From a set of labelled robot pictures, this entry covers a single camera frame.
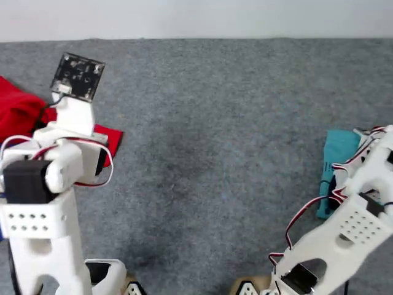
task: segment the circuit board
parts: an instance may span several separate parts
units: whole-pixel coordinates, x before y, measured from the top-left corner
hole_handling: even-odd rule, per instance
[[[105,63],[64,53],[50,86],[56,93],[84,100],[93,101]]]

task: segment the teal fabric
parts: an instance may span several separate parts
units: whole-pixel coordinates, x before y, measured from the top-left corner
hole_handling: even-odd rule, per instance
[[[327,195],[329,182],[333,178],[333,163],[343,163],[352,157],[359,145],[360,136],[347,130],[329,130],[324,147],[324,166],[322,167],[319,195]],[[328,200],[321,200],[317,217],[327,219],[333,211],[328,208]]]

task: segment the gray carpet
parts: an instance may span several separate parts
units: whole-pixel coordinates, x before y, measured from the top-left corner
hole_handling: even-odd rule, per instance
[[[0,74],[48,99],[64,51],[107,63],[96,121],[125,131],[110,185],[77,190],[85,257],[123,260],[149,294],[227,294],[269,273],[317,196],[326,131],[392,123],[393,40],[0,44]],[[293,238],[320,223],[310,210]],[[389,293],[392,246],[349,294]],[[0,243],[12,294],[6,261]]]

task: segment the red cloth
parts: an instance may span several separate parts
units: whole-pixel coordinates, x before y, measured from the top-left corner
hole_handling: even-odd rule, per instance
[[[45,105],[38,96],[23,92],[0,76],[0,143],[12,135],[31,136],[39,112]],[[42,116],[42,122],[47,124],[56,120],[56,117],[55,109],[48,108]],[[123,132],[100,125],[95,125],[94,131],[108,136],[108,149],[114,157]]]

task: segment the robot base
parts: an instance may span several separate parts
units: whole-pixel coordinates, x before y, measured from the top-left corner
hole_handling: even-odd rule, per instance
[[[232,285],[229,295],[259,295],[263,290],[270,287],[271,277],[243,277],[239,278]]]

